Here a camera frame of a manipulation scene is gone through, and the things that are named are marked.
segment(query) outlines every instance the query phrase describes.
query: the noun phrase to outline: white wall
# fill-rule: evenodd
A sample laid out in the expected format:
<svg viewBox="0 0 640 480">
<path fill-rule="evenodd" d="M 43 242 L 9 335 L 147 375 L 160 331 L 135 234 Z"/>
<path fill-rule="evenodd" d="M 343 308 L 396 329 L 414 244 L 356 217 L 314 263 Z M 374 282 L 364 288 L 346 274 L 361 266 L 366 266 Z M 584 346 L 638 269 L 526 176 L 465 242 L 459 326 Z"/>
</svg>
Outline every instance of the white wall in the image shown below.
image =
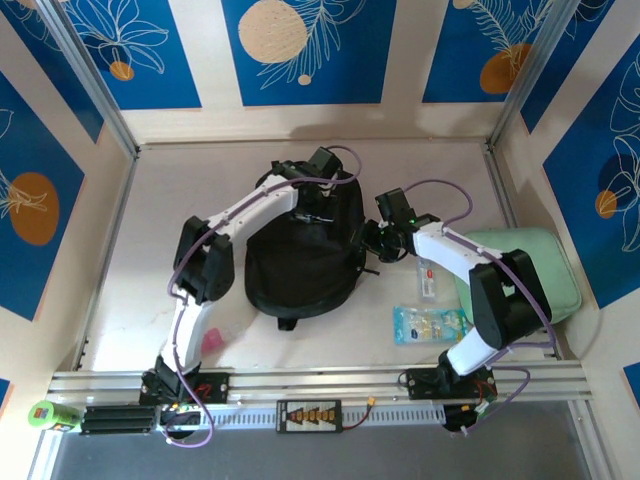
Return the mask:
<svg viewBox="0 0 640 480">
<path fill-rule="evenodd" d="M 596 415 L 626 479 L 637 479 L 640 470 L 635 448 L 640 409 L 622 371 L 640 361 L 640 290 L 598 310 L 542 165 L 639 33 L 637 0 L 617 0 L 533 133 L 529 136 L 518 119 L 500 145 L 513 179 L 520 225 L 556 232 L 576 274 L 584 304 L 562 327 L 571 350 L 582 360 Z"/>
<path fill-rule="evenodd" d="M 0 70 L 85 174 L 38 319 L 0 308 L 0 377 L 14 385 L 0 419 L 0 477 L 8 480 L 26 478 L 29 471 L 40 433 L 29 427 L 27 414 L 73 350 L 129 160 L 106 129 L 97 145 L 91 141 L 2 15 Z"/>
<path fill-rule="evenodd" d="M 242 106 L 220 0 L 170 0 L 201 109 L 125 111 L 140 143 L 487 136 L 502 103 L 423 105 L 450 0 L 398 0 L 380 105 Z"/>
</svg>

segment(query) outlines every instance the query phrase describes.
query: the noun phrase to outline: black backpack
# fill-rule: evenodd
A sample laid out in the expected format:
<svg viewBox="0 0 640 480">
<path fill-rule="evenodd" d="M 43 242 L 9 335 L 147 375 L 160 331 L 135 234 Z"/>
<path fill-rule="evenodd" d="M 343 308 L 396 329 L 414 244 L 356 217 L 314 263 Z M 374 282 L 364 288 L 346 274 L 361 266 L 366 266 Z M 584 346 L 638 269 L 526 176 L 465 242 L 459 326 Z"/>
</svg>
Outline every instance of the black backpack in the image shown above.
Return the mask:
<svg viewBox="0 0 640 480">
<path fill-rule="evenodd" d="M 350 176 L 338 173 L 338 178 Z M 358 181 L 335 186 L 329 205 L 324 219 L 295 211 L 280 215 L 247 242 L 247 298 L 277 317 L 280 330 L 338 308 L 364 269 L 366 252 L 351 245 L 364 223 Z"/>
</svg>

